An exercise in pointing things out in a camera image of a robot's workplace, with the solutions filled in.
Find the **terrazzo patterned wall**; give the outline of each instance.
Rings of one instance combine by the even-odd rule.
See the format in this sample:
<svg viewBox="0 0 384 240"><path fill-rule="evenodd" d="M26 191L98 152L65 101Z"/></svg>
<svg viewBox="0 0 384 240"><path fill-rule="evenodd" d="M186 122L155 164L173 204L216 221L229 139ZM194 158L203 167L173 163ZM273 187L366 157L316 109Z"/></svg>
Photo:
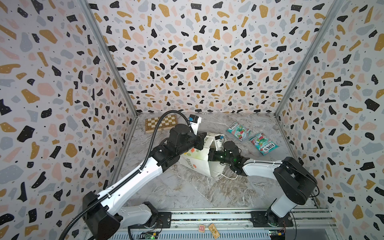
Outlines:
<svg viewBox="0 0 384 240"><path fill-rule="evenodd" d="M90 0L138 112L274 112L332 3Z"/></svg>
<svg viewBox="0 0 384 240"><path fill-rule="evenodd" d="M384 1L345 1L278 119L346 240L384 239Z"/></svg>
<svg viewBox="0 0 384 240"><path fill-rule="evenodd" d="M132 116L76 1L0 7L0 239L55 240L108 185Z"/></svg>

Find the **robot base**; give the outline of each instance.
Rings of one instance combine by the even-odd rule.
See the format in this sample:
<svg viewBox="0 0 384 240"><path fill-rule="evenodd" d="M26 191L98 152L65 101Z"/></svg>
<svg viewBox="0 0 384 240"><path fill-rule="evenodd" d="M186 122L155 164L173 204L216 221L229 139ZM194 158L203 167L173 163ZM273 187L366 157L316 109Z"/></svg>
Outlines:
<svg viewBox="0 0 384 240"><path fill-rule="evenodd" d="M162 228L170 228L171 220L172 220L172 213L171 212L159 212L157 214L157 218L156 218L157 225L154 224L154 226L151 226L150 228L156 227L156 230L159 230ZM143 229L144 227L142 224L136 224L136 225L130 226L130 228Z"/></svg>
<svg viewBox="0 0 384 240"><path fill-rule="evenodd" d="M253 227L284 227L284 222L286 227L293 227L293 222L289 213L287 213L283 218L277 217L277 221L272 226L269 224L267 217L268 211L252 211L251 212L251 222Z"/></svg>

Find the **fox's candy bag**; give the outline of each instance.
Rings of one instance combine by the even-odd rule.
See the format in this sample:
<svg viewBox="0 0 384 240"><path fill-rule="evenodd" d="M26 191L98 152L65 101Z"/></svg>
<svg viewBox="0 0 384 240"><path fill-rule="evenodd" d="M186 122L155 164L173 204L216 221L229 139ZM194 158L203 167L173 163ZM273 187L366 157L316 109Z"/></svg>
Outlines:
<svg viewBox="0 0 384 240"><path fill-rule="evenodd" d="M256 134L256 136L251 137L249 141L263 154L266 155L275 148L278 148L274 142L272 142L266 135L262 132Z"/></svg>
<svg viewBox="0 0 384 240"><path fill-rule="evenodd" d="M243 141L243 139L248 137L248 134L251 132L251 130L249 128L246 128L246 127L238 124L237 122L234 122L228 128L227 132L229 132L232 135L234 135L235 137L237 137L237 139L239 139L240 141Z"/></svg>

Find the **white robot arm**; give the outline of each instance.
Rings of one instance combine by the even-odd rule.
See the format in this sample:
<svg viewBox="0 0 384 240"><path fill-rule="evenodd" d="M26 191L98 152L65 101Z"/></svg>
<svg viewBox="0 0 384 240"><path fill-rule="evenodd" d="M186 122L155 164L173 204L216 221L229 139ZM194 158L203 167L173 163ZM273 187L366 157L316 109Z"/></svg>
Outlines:
<svg viewBox="0 0 384 240"><path fill-rule="evenodd" d="M190 126L178 124L172 128L167 143L155 147L147 161L143 161L120 181L97 195L89 192L84 196L83 209L86 213L83 218L97 240L109 239L118 228L136 224L152 227L155 224L158 212L149 202L135 207L122 206L150 180L175 164L181 154L193 147L203 148L207 134L197 131L201 118L191 115L189 121ZM281 218L296 205L305 204L317 184L316 179L293 158L287 157L278 162L252 160L241 156L232 141L223 144L223 151L211 149L209 161L228 164L238 175L268 177L279 182L284 194L271 204L264 216L265 223L271 226L277 226Z"/></svg>

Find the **wire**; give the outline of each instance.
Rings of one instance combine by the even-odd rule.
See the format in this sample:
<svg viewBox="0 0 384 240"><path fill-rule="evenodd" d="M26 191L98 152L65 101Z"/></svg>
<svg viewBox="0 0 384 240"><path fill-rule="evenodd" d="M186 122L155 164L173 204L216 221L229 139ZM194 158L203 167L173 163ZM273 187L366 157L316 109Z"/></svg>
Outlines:
<svg viewBox="0 0 384 240"><path fill-rule="evenodd" d="M226 175L224 175L224 174L222 174L222 173L219 173L219 172L215 172L215 173L220 174L220 175L222 175L222 176L224 176L224 177L226 177L226 178L228 178L228 179L231 179L231 180L235 180L235 179L239 176L239 175L236 175L235 178L230 178L230 177L227 177Z"/></svg>
<svg viewBox="0 0 384 240"><path fill-rule="evenodd" d="M285 227L286 227L286 225L285 225L285 221L284 221L284 220L283 220L283 223L284 223L284 226L283 226L278 232L281 232L281 230L284 230L283 233L285 233Z"/></svg>
<svg viewBox="0 0 384 240"><path fill-rule="evenodd" d="M285 165L285 164L282 164L282 163L275 163L275 162L257 162L257 163L279 164L279 165L283 165L283 166L289 167L289 168L295 170L296 172L300 173L300 174L303 175L304 177L308 178L308 180L310 180L311 182L313 182L313 184L317 187L317 189L319 190L318 194L315 195L315 196L309 196L309 197L317 197L317 196L320 194L320 189L319 189L319 187L317 186L317 184L316 184L312 179L310 179L309 177L307 177L307 176L304 175L303 173L299 172L299 171L298 171L295 167L293 167L293 166L288 166L288 165Z"/></svg>
<svg viewBox="0 0 384 240"><path fill-rule="evenodd" d="M161 229L160 229L160 231L159 231L159 233L158 234L160 234L161 233L161 231L163 230L163 226L164 226L164 224L163 224L163 221L161 220L161 219L159 219L160 221L161 221Z"/></svg>
<svg viewBox="0 0 384 240"><path fill-rule="evenodd" d="M293 217L293 220L295 221L295 238L292 239L292 240L295 240L296 239L296 236L297 236L297 225L296 225L296 219L295 219L295 216L293 215L293 212L290 211L290 213L292 214L292 217Z"/></svg>
<svg viewBox="0 0 384 240"><path fill-rule="evenodd" d="M128 227L128 236L130 240L133 240L132 233L131 233L131 227Z"/></svg>
<svg viewBox="0 0 384 240"><path fill-rule="evenodd" d="M149 230L149 231L147 231L146 233L149 233L149 232L152 232L152 231L154 231L156 228L157 228L157 226L159 225L159 223L157 222L157 220L156 220L156 226L155 226L155 228L154 229L152 229L152 230Z"/></svg>
<svg viewBox="0 0 384 240"><path fill-rule="evenodd" d="M228 178L228 179L231 179L231 180L235 180L239 175L236 175L236 177L235 178L230 178L230 177L227 177L226 175L224 175L224 174L222 174L222 173L219 173L220 175L222 175L222 176L224 176L224 177L226 177L226 178Z"/></svg>
<svg viewBox="0 0 384 240"><path fill-rule="evenodd" d="M169 137L164 138L163 140L161 140L159 145L163 145L168 139L169 139Z"/></svg>
<svg viewBox="0 0 384 240"><path fill-rule="evenodd" d="M312 198L314 198L314 197L317 197L319 194L320 194L320 189L319 189L319 187L316 185L316 187L317 187L317 194L315 195L315 196L310 196L310 197L312 197Z"/></svg>
<svg viewBox="0 0 384 240"><path fill-rule="evenodd" d="M129 177L127 177L124 181L122 181L120 184L118 184L115 188L113 188L111 191L109 191L107 194L105 194L104 196L100 197L97 201L95 201L93 204L91 204L90 206L88 206L86 209L84 209L82 212L80 212L77 216L75 216L72 221L65 227L65 229L63 230L63 232L61 233L60 237L58 240L64 240L66 235L68 234L68 232L70 231L70 229L75 225L75 223L83 216L85 215L90 209L93 209L96 205L98 205L99 203L101 203L102 201L104 201L105 199L107 199L108 196L111 196L112 194L114 194L118 189L120 189L122 186L124 186L124 184L126 184L127 182L129 182L134 176L136 176L137 174L139 174L144 168L145 166L147 165L147 162L148 162L148 159L149 159L149 155L152 151L152 146L153 146L153 142L155 141L155 137L156 137L156 133L157 133L157 130L160 126L160 123L161 121L163 121L163 119L170 113L177 113L179 115L181 115L184 120L186 121L187 125L189 126L189 129L190 131L193 133L193 129L192 129L192 126L189 122L189 120L187 119L187 117L182 114L181 112L177 111L177 110L169 110L167 112L165 112L163 115L161 115L161 117L159 118L155 128L154 128L154 131L152 133L152 138L151 138L151 141L149 142L149 147L148 147L148 151L147 151L147 154L145 156L145 159L143 161L143 163L141 164L141 166L139 167L138 170L136 170L134 173L132 173Z"/></svg>

